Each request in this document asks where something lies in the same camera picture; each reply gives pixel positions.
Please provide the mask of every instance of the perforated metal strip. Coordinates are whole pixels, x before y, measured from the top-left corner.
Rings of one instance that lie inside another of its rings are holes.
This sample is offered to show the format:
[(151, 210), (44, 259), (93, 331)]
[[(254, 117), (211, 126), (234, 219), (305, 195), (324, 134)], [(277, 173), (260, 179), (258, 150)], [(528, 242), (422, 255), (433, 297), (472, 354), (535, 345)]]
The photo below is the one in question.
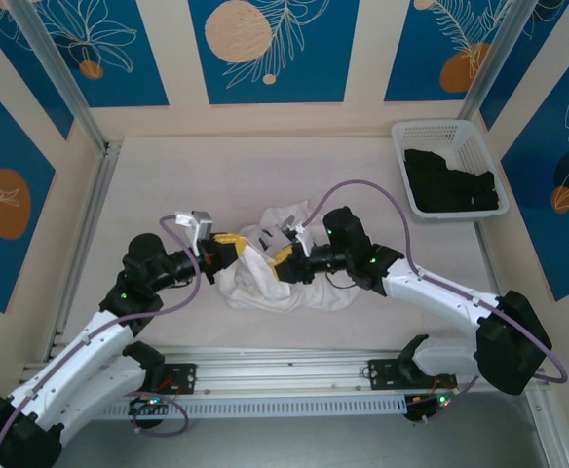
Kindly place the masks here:
[[(352, 416), (372, 414), (405, 414), (402, 395), (321, 398), (226, 398), (179, 400), (192, 419), (242, 417)], [(98, 420), (127, 420), (129, 402), (115, 403)], [(156, 409), (140, 419), (180, 419), (182, 414), (169, 406)]]

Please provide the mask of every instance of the cream wall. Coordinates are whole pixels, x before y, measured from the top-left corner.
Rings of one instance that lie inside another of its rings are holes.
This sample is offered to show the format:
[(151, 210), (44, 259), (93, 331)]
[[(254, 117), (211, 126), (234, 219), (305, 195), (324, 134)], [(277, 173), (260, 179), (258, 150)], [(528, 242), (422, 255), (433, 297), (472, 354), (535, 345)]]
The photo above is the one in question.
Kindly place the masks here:
[(98, 156), (74, 126), (65, 141), (0, 50), (0, 101), (56, 170), (5, 314), (0, 313), (0, 394), (39, 361), (74, 249)]
[(209, 105), (186, 0), (137, 0), (169, 107), (93, 109), (111, 139), (186, 135), (389, 135), (398, 121), (454, 117), (461, 101), (384, 103), (411, 0), (360, 0), (343, 103)]
[[(487, 136), (497, 158), (507, 152), (568, 66), (569, 6)], [(508, 214), (485, 221), (483, 227), (502, 290), (515, 289), (529, 297), (569, 371), (569, 296), (553, 301), (515, 200)], [(569, 424), (569, 381), (554, 390)]]

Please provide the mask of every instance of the white table surface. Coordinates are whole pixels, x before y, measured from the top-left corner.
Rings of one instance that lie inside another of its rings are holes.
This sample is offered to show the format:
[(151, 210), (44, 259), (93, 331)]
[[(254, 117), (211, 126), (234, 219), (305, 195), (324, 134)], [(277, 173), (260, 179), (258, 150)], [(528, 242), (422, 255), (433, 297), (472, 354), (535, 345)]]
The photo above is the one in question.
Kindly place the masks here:
[[(158, 220), (175, 211), (202, 210), (214, 231), (238, 231), (272, 206), (309, 200), (313, 208), (334, 184), (374, 181), (407, 209), (403, 181), (389, 138), (128, 138), (113, 175), (63, 339), (91, 319), (123, 268), (131, 239), (143, 232), (178, 250)], [(324, 212), (348, 205), (373, 242), (404, 250), (395, 209), (369, 187), (337, 191)], [(470, 223), (411, 223), (415, 260), (427, 269), (483, 291), (490, 289)], [(188, 291), (162, 293), (166, 306)], [(400, 349), (415, 334), (459, 335), (450, 323), (414, 305), (361, 292), (347, 309), (289, 313), (235, 310), (207, 281), (184, 309), (156, 318), (139, 339), (153, 345), (252, 348)]]

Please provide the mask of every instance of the white cloth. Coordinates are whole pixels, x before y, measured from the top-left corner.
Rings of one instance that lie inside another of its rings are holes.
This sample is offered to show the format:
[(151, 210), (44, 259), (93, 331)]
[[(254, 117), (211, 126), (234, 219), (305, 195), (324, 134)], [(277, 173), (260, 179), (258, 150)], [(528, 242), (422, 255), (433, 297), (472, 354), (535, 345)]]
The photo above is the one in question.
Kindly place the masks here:
[[(360, 289), (336, 289), (323, 273), (316, 274), (311, 285), (290, 285), (278, 281), (274, 276), (270, 266), (273, 258), (290, 244), (280, 231), (281, 224), (290, 216), (294, 216), (291, 226), (295, 226), (306, 220), (310, 214), (308, 202), (285, 208), (269, 208), (258, 225), (241, 230), (239, 234), (247, 239), (243, 255), (231, 266), (220, 271), (218, 278), (219, 290), (231, 307), (271, 312), (288, 312), (299, 307), (327, 311), (343, 309), (352, 303)], [(315, 244), (328, 242), (321, 216), (317, 216), (307, 229)], [(345, 272), (338, 272), (330, 279), (338, 286), (352, 284)]]

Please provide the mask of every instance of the laundry basket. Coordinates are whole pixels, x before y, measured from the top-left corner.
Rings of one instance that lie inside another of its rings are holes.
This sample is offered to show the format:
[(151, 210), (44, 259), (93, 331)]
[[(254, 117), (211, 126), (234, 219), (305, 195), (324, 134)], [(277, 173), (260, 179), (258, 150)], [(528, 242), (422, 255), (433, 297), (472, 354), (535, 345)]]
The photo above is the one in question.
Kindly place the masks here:
[[(486, 148), (479, 130), (469, 120), (415, 120), (399, 122), (392, 128), (399, 168), (405, 182), (408, 202), (415, 216), (422, 221), (474, 221), (484, 217), (502, 215), (510, 207), (508, 195), (497, 169)], [(497, 210), (425, 213), (417, 208), (405, 169), (405, 150), (432, 151), (447, 161), (449, 169), (457, 169), (476, 176), (490, 171), (495, 177), (495, 190), (499, 197)]]

